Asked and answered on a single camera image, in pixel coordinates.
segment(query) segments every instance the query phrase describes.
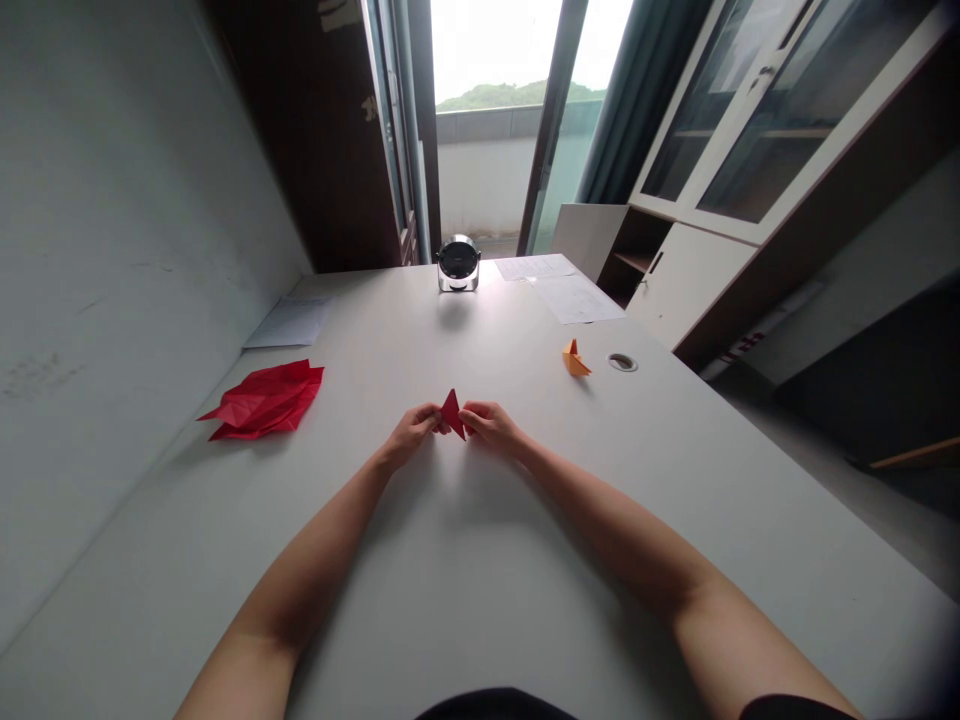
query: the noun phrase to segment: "balcony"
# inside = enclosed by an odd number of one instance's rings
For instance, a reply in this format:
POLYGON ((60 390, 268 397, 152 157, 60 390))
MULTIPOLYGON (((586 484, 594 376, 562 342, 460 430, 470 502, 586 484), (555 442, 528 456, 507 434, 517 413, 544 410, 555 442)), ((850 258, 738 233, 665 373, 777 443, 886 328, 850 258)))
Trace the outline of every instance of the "balcony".
MULTIPOLYGON (((602 105, 566 105, 535 233, 537 252, 549 250, 560 205, 577 193, 602 105)), ((484 258, 516 254, 542 112, 541 105, 529 105, 437 114, 443 237, 470 236, 484 258)))

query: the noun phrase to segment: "white wall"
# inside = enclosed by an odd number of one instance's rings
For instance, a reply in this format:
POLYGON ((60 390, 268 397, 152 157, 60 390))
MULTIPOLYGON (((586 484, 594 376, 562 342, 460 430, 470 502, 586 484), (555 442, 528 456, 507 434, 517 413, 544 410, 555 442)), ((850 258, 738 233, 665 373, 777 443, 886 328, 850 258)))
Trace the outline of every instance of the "white wall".
POLYGON ((440 145, 443 237, 517 237, 536 138, 440 145))
POLYGON ((775 385, 960 268, 960 149, 823 268, 826 287, 744 361, 775 385))
POLYGON ((200 17, 0 3, 0 651, 308 269, 200 17))
MULTIPOLYGON (((572 202, 591 135, 561 137, 544 200, 542 227, 553 237, 560 205, 572 202)), ((535 137, 443 144, 438 148, 443 237, 517 237, 530 183, 535 137)))

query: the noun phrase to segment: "curtain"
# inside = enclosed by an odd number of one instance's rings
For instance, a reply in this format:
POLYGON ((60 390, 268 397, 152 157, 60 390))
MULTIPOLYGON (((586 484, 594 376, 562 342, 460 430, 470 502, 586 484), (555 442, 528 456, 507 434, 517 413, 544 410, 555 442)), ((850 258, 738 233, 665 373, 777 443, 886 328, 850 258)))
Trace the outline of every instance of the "curtain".
POLYGON ((620 205, 630 198, 709 9, 710 0, 634 1, 578 203, 620 205))

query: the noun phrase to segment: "person's left hand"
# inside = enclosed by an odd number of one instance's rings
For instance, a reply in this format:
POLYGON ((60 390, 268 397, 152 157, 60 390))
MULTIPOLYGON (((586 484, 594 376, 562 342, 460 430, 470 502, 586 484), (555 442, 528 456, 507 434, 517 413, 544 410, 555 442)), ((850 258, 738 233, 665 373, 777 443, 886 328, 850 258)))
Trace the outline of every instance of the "person's left hand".
POLYGON ((403 414, 380 451, 391 468, 398 470, 431 432, 446 435, 450 432, 450 426, 443 420, 440 406, 436 403, 418 405, 403 414))

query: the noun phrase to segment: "red origami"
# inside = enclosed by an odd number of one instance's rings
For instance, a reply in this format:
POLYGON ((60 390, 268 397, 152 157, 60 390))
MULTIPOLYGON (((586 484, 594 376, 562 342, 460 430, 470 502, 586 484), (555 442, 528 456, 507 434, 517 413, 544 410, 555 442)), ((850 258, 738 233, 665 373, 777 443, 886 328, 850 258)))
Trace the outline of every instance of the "red origami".
POLYGON ((457 403, 457 393, 454 390, 451 390, 450 394, 447 395, 447 399, 440 409, 440 414, 457 435, 464 440, 467 439, 467 436, 463 434, 463 423, 460 421, 460 405, 457 403))
POLYGON ((317 396, 323 368, 309 360, 257 370, 227 390, 220 407, 198 420, 223 420, 210 440, 256 440, 272 432, 293 432, 317 396))

